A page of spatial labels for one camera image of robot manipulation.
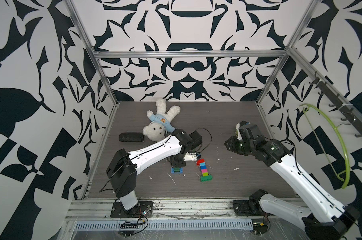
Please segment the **long blue lego brick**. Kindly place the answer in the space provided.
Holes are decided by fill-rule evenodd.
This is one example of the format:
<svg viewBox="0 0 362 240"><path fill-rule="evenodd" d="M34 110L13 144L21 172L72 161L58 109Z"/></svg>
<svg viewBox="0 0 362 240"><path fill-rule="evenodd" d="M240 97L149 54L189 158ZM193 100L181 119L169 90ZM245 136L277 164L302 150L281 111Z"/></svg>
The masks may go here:
<svg viewBox="0 0 362 240"><path fill-rule="evenodd" d="M183 168L171 168L171 173L172 174L183 173Z"/></svg>

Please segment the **red lego brick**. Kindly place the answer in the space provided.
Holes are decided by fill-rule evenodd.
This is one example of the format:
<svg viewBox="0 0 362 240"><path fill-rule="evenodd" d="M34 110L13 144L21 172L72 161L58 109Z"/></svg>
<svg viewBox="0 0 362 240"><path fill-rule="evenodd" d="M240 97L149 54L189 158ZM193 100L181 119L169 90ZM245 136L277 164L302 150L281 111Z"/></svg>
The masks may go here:
<svg viewBox="0 0 362 240"><path fill-rule="evenodd" d="M196 162L196 165L199 166L201 163L204 163L205 160L204 159L199 159L197 162Z"/></svg>

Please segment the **green long lego plate brick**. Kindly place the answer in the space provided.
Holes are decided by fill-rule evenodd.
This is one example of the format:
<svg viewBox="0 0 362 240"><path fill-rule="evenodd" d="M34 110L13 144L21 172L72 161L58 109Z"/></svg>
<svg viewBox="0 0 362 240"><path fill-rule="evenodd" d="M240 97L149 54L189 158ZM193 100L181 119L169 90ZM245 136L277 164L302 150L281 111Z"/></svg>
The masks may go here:
<svg viewBox="0 0 362 240"><path fill-rule="evenodd" d="M207 182L207 181L211 181L213 179L213 176L211 175L203 175L203 176L200 176L200 181L201 182Z"/></svg>

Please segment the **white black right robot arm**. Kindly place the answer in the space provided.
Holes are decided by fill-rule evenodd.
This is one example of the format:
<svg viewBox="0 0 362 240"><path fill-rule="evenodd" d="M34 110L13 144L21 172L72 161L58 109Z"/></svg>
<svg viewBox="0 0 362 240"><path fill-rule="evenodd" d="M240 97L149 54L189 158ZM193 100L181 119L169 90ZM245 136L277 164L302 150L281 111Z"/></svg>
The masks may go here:
<svg viewBox="0 0 362 240"><path fill-rule="evenodd" d="M305 231L311 240L340 240L360 217L357 209L344 206L300 167L282 142L265 138L257 125L246 121L238 123L235 135L225 141L225 147L230 152L254 156L263 162L306 204L300 207L258 190L248 201L234 201L236 215L271 214Z"/></svg>

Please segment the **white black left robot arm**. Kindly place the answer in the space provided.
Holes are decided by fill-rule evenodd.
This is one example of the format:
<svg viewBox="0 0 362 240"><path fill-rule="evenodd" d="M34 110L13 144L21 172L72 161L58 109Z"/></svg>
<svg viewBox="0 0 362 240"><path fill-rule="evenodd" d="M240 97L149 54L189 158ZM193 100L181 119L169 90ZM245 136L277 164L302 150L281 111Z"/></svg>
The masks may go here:
<svg viewBox="0 0 362 240"><path fill-rule="evenodd" d="M163 159L169 159L173 168L183 168L187 161L197 160L199 153L196 151L202 144L203 138L198 131L187 134L176 129L163 140L143 149L130 152L120 149L106 169L108 180L99 192L112 191L125 211L136 209L140 205L135 192L139 174Z"/></svg>

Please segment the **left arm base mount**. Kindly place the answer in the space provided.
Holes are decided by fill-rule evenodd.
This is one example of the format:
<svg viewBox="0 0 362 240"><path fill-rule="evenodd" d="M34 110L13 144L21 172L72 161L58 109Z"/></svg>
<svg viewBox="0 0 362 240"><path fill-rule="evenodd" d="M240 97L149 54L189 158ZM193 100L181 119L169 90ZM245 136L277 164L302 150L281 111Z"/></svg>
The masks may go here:
<svg viewBox="0 0 362 240"><path fill-rule="evenodd" d="M113 203L110 218L121 219L121 218L138 218L140 216L151 217L153 213L153 202L152 201L141 201L138 202L130 210L126 210L122 203L116 200Z"/></svg>

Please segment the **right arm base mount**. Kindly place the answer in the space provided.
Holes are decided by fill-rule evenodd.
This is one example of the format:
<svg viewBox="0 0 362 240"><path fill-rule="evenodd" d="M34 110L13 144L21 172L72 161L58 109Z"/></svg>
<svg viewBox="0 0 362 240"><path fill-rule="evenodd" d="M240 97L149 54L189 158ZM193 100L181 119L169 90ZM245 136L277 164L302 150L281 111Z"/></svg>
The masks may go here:
<svg viewBox="0 0 362 240"><path fill-rule="evenodd" d="M262 210L259 201L261 200L261 197L266 194L268 194L267 191L258 190L252 194L248 200L233 200L235 215L238 217L264 216L265 212Z"/></svg>

